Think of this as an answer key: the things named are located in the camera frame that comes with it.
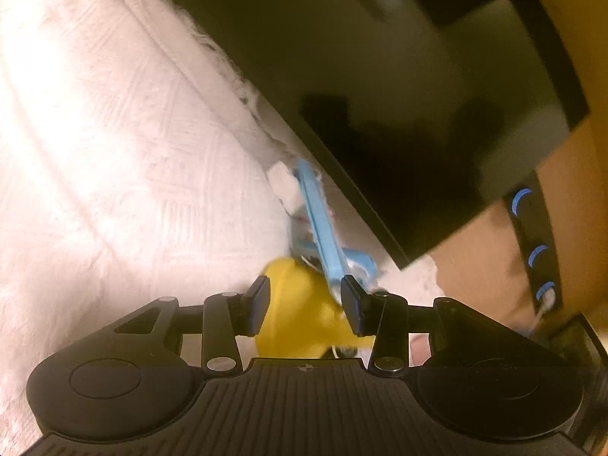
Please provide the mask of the yellow bunny soft toy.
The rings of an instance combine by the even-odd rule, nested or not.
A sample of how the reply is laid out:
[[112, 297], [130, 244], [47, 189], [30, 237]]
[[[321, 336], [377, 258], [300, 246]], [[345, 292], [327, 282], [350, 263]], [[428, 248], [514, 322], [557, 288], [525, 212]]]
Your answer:
[[262, 357], [320, 358], [332, 348], [370, 352], [373, 339], [353, 334], [325, 277], [291, 257], [273, 260], [264, 270], [270, 303], [256, 351]]

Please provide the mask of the blue wet wipes pack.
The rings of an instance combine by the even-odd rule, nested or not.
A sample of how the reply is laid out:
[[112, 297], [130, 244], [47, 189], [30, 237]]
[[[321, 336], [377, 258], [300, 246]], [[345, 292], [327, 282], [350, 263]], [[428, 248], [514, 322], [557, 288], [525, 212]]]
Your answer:
[[341, 302], [341, 281], [351, 276], [363, 289], [376, 283], [379, 270], [371, 255], [342, 245], [334, 227], [323, 179], [304, 158], [295, 169], [282, 161], [267, 171], [275, 196], [291, 218], [291, 252], [326, 279], [335, 302]]

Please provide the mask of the black power strip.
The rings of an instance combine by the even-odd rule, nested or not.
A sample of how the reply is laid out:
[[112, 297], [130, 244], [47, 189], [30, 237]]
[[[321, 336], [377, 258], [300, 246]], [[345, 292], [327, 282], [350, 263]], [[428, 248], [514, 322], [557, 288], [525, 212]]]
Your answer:
[[531, 171], [505, 196], [506, 205], [527, 281], [533, 307], [543, 315], [563, 307], [562, 280], [553, 226], [536, 171]]

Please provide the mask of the black monitor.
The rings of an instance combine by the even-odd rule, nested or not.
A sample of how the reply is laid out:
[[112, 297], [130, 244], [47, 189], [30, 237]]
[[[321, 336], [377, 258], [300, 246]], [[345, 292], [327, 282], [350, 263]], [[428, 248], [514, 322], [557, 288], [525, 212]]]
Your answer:
[[540, 0], [173, 0], [399, 266], [520, 184], [589, 114]]

